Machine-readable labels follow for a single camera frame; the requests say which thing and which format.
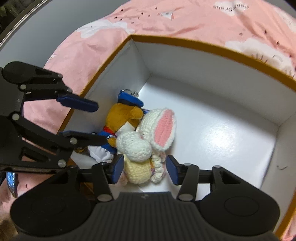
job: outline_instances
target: bunny ear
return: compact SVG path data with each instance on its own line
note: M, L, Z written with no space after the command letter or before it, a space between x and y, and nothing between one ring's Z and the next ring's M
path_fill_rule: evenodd
M166 151L170 148L175 138L176 120L175 113L170 109L163 109L150 132L150 143L154 150Z

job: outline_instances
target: teddy bear's head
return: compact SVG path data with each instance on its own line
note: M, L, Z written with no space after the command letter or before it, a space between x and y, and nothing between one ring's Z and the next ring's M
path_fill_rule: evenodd
M137 106L122 103L114 104L106 118L106 126L116 133L125 123L129 122L137 128L143 117L143 111Z

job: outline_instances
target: blue gripper pad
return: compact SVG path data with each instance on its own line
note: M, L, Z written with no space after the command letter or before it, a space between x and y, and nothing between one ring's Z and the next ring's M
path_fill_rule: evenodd
M97 102L81 98L78 95L71 93L59 96L57 101L63 106L87 112L95 112L99 109Z
M121 155L121 157L117 160L117 163L113 167L113 174L112 174L112 183L117 183L120 175L124 168L124 156Z
M166 158L166 167L173 184L178 185L179 176L178 176L177 167L174 165L174 163L172 162L169 156L167 156Z

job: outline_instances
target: open box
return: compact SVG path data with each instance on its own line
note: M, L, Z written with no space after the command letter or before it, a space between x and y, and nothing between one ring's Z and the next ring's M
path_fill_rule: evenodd
M145 109L176 114L170 154L201 169L221 165L272 196L280 206L280 237L295 209L296 82L259 59L185 39L130 35L106 60L81 96L95 113L71 110L60 131L99 131L122 89L139 92ZM79 165L89 161L73 153ZM123 191L133 188L124 187ZM171 191L168 175L142 191ZM197 198L210 192L199 185Z

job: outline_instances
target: crocheted bunny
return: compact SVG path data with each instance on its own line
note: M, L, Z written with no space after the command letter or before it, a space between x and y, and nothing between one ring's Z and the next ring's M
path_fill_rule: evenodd
M151 180L159 182L164 173L163 152L171 146L175 129L176 119L172 110L151 110L144 115L136 131L127 131L117 137L118 152L126 154L134 162L151 158L155 170Z

